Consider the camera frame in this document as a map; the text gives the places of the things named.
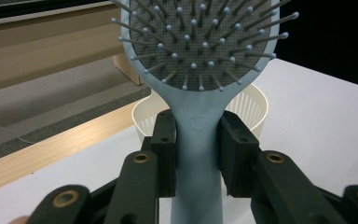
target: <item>gray carpet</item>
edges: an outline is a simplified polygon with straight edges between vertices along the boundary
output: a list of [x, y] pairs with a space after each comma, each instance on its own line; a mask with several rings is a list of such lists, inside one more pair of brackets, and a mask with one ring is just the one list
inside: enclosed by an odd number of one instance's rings
[[[0, 125], [39, 142], [149, 94], [107, 58], [0, 90]], [[0, 158], [28, 146], [0, 129]]]

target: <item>light blue hairbrush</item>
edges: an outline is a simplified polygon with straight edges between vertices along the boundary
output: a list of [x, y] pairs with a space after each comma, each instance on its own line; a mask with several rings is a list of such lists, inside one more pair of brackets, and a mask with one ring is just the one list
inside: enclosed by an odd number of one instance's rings
[[265, 68], [290, 0], [123, 0], [120, 41], [138, 75], [177, 124], [172, 224], [222, 224], [217, 125], [227, 104]]

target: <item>thin white cable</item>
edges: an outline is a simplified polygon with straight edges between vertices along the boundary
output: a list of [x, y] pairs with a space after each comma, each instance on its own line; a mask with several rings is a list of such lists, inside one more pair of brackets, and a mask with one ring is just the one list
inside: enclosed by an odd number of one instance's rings
[[2, 127], [2, 126], [0, 126], [0, 129], [6, 131], [6, 132], [8, 132], [8, 133], [11, 133], [13, 136], [15, 136], [16, 138], [18, 138], [20, 141], [22, 141], [22, 142], [24, 142], [24, 143], [28, 143], [28, 144], [31, 144], [31, 145], [35, 144], [35, 142], [30, 142], [30, 141], [27, 141], [27, 140], [24, 140], [24, 139], [18, 137], [16, 134], [14, 134], [14, 133], [13, 133], [11, 130], [9, 130], [9, 129], [6, 129], [6, 128]]

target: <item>white tabletop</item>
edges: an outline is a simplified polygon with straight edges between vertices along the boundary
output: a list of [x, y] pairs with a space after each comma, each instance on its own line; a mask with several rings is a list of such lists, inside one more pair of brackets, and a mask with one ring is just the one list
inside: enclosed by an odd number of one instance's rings
[[[358, 184], [358, 85], [278, 59], [268, 64], [255, 85], [269, 102], [260, 136], [263, 150], [290, 156], [313, 184], [337, 195]], [[140, 147], [130, 127], [3, 186], [0, 223], [31, 214], [60, 186], [97, 189], [117, 177], [125, 156]], [[169, 199], [161, 200], [160, 208], [160, 223], [168, 223]], [[225, 223], [255, 223], [247, 199], [225, 197], [224, 209]]]

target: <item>white basket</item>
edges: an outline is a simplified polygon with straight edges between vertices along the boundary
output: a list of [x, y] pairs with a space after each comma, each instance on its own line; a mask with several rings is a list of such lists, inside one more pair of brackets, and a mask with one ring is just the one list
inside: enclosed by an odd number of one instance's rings
[[[132, 110], [132, 120], [141, 142], [144, 141], [145, 136], [153, 134], [157, 114], [166, 109], [169, 109], [168, 105], [153, 90], [149, 96], [135, 105]], [[269, 102], [264, 93], [251, 84], [231, 100], [226, 110], [237, 114], [258, 138], [269, 112]]]

